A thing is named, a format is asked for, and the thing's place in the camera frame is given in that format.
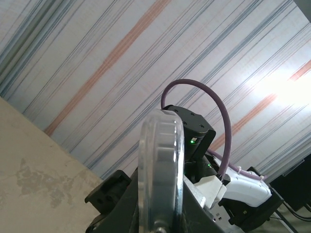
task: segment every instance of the concrete wall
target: concrete wall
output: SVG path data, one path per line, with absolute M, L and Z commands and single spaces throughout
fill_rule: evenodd
M 0 99 L 0 232 L 82 233 L 101 180 Z

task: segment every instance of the orange stripe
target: orange stripe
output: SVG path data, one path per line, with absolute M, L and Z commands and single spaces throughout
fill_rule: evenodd
M 311 70 L 311 60 L 305 63 L 295 74 L 293 74 L 288 80 L 296 81 L 301 76 L 306 74 L 309 70 Z M 257 104 L 251 111 L 249 111 L 241 120 L 239 120 L 236 124 L 232 126 L 232 135 L 235 135 L 237 132 L 241 130 L 241 128 L 246 125 L 250 120 L 252 120 L 255 116 L 257 116 L 261 111 L 263 111 L 266 107 L 268 107 L 275 99 L 277 98 L 276 94 L 270 94 L 259 104 Z M 211 145 L 210 148 L 212 150 L 217 150 L 225 143 L 225 134 L 223 133 L 220 137 L 218 137 Z
M 109 70 L 123 54 L 130 48 L 134 41 L 143 33 L 145 29 L 155 20 L 155 18 L 164 10 L 171 0 L 157 0 L 147 12 L 138 20 L 131 31 L 119 42 L 110 52 L 102 65 L 93 73 L 93 75 L 82 85 L 78 92 L 72 97 L 69 103 L 64 107 L 60 114 L 44 130 L 51 136 L 59 124 L 70 114 L 70 112 L 79 104 L 79 102 L 92 89 L 97 81 Z

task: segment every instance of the white cable connector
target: white cable connector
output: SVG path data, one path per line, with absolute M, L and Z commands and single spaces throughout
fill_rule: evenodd
M 216 200 L 221 200 L 225 194 L 226 188 L 216 176 L 203 177 L 198 183 L 195 183 L 201 193 L 206 198 L 205 206 L 211 208 Z

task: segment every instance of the clear plastic disc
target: clear plastic disc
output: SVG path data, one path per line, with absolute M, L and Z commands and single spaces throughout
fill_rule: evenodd
M 183 123 L 175 112 L 153 110 L 139 141 L 139 233 L 179 231 L 183 170 Z

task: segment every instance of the metal screw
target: metal screw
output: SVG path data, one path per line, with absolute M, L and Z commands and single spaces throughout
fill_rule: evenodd
M 167 233 L 166 230 L 163 228 L 163 227 L 158 227 L 156 230 L 155 230 L 155 233 Z

